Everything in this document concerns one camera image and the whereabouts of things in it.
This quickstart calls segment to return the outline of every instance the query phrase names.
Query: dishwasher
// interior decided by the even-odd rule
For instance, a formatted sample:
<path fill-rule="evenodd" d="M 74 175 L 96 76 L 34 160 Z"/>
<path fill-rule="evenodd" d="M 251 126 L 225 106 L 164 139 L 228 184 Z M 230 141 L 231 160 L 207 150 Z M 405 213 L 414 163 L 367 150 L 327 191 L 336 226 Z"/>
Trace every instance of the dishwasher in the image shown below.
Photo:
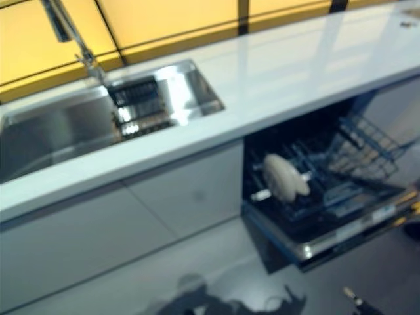
<path fill-rule="evenodd" d="M 401 144 L 364 117 L 373 96 L 349 98 L 245 138 L 243 213 L 303 270 L 416 214 L 418 186 L 392 178 L 418 139 Z M 417 178 L 418 166 L 409 167 Z"/>

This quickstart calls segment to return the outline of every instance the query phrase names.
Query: sink basin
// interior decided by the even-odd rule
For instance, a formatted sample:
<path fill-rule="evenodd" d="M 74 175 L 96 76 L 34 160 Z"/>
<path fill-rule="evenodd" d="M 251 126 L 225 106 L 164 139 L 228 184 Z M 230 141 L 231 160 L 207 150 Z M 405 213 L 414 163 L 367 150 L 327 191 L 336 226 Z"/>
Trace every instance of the sink basin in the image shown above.
<path fill-rule="evenodd" d="M 136 98 L 121 103 L 128 88 Z M 0 123 L 2 183 L 224 108 L 190 60 L 30 107 Z"/>

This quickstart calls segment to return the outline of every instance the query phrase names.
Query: chrome faucet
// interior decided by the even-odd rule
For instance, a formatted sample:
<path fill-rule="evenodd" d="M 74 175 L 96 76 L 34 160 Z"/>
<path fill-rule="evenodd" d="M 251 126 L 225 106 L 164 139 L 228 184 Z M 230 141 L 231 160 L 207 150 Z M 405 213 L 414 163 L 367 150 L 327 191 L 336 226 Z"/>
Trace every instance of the chrome faucet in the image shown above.
<path fill-rule="evenodd" d="M 81 56 L 75 55 L 86 68 L 91 77 L 97 78 L 102 85 L 106 85 L 105 71 L 101 68 L 92 51 L 86 46 L 75 24 L 61 0 L 41 0 L 52 28 L 60 42 L 74 40 L 80 47 Z"/>

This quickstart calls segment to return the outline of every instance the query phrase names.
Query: dish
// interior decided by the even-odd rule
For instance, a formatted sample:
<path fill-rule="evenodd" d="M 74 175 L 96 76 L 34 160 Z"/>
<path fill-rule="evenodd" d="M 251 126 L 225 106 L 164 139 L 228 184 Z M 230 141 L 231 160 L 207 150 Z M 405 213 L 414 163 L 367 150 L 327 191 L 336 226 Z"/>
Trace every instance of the dish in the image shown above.
<path fill-rule="evenodd" d="M 310 188 L 300 172 L 278 154 L 268 154 L 262 169 L 268 189 L 280 201 L 292 203 L 297 194 L 309 195 Z"/>

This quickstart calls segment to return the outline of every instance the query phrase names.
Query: yellow backsplash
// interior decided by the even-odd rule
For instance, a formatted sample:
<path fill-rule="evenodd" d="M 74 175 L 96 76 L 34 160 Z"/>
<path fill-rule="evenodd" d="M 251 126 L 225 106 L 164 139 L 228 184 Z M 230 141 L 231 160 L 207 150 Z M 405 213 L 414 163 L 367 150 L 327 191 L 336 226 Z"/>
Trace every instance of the yellow backsplash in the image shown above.
<path fill-rule="evenodd" d="M 348 8 L 395 0 L 349 0 Z M 328 14 L 331 0 L 62 0 L 106 70 Z M 86 76 L 79 47 L 59 43 L 41 0 L 0 0 L 0 102 Z"/>

